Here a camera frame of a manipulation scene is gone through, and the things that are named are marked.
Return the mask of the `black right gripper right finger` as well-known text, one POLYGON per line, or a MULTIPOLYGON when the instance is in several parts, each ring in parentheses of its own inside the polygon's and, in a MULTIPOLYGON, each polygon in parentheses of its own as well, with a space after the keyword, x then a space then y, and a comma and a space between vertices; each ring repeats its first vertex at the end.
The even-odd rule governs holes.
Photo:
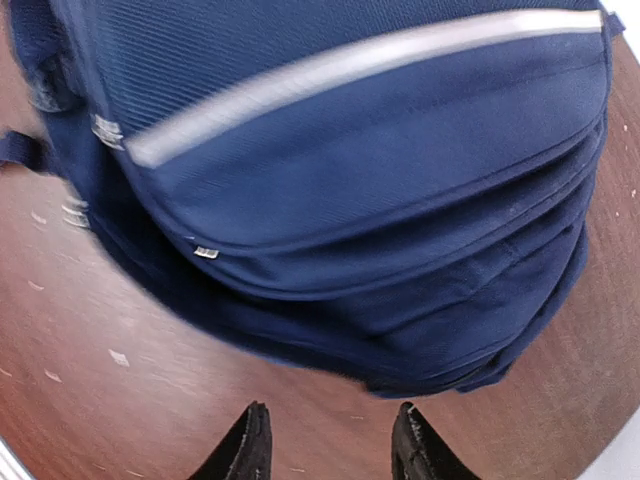
POLYGON ((479 480, 411 402, 394 421, 391 471, 393 480, 479 480))

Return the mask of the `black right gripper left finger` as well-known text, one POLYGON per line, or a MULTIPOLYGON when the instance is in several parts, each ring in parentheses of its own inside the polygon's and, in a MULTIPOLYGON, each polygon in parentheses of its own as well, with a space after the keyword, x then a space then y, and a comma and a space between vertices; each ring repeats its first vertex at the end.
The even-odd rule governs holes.
POLYGON ((270 480, 272 450, 269 410, 253 401, 189 480, 270 480))

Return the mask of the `navy blue student backpack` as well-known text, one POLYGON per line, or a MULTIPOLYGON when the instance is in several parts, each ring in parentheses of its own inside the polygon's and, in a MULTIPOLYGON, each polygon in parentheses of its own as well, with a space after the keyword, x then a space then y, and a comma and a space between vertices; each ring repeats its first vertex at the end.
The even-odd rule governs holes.
POLYGON ((187 322, 391 398, 500 381, 587 259, 598 1, 9 1, 3 160, 187 322))

